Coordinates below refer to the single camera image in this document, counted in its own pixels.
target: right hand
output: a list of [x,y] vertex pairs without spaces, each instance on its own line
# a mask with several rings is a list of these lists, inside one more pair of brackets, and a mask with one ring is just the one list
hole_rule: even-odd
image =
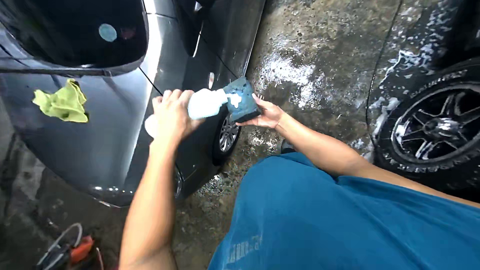
[[272,102],[261,100],[255,94],[252,94],[257,105],[262,109],[262,114],[243,123],[237,123],[238,126],[256,125],[269,128],[276,128],[285,112]]
[[205,121],[205,119],[192,120],[188,116],[188,102],[193,95],[192,90],[175,91],[167,90],[162,97],[152,100],[154,115],[157,120],[157,136],[165,143],[180,143],[192,131]]

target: blue shirt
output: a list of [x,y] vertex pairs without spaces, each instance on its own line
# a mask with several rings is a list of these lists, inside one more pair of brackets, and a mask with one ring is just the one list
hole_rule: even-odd
[[208,268],[479,270],[480,209],[272,156],[243,177]]

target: black rim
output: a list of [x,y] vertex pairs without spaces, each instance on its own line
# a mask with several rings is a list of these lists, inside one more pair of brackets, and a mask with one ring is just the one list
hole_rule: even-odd
[[411,162],[442,161],[461,154],[479,140],[480,85],[461,84],[436,90],[395,123],[395,152]]
[[228,152],[235,142],[239,133],[239,127],[235,122],[230,119],[230,115],[227,115],[222,123],[220,130],[220,136],[218,138],[218,146],[223,153]]

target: soapy tire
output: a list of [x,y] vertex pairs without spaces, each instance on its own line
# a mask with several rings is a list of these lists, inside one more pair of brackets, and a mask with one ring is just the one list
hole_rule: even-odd
[[462,196],[457,194],[462,190],[477,194],[476,199],[466,199],[478,201],[480,140],[444,160],[412,162],[398,153],[392,139],[397,122],[414,104],[436,91],[465,83],[480,85],[480,58],[461,62],[417,83],[416,89],[409,94],[409,99],[403,100],[392,110],[383,123],[377,137],[375,165],[454,196]]
[[222,117],[220,118],[221,120],[218,122],[216,131],[215,131],[215,136],[213,140],[213,149],[212,149],[212,161],[213,161],[213,164],[216,166],[221,166],[225,163],[225,161],[227,161],[227,158],[232,154],[233,149],[235,149],[235,146],[237,145],[237,141],[239,140],[239,137],[240,137],[241,126],[239,127],[237,137],[233,141],[233,144],[230,147],[230,149],[226,152],[223,152],[220,149],[220,144],[219,144],[220,132],[222,130],[223,121],[227,117],[230,117],[230,113],[228,112],[228,110],[224,110],[224,112],[222,113]]

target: blue sponge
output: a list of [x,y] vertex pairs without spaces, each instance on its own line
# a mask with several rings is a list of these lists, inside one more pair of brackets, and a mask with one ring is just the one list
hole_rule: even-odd
[[235,106],[230,103],[230,98],[228,98],[229,102],[227,102],[227,108],[231,113],[232,121],[243,123],[262,113],[252,97],[252,85],[245,76],[229,83],[223,88],[223,90],[226,94],[238,94],[241,97],[241,102],[239,103],[238,108],[235,108]]

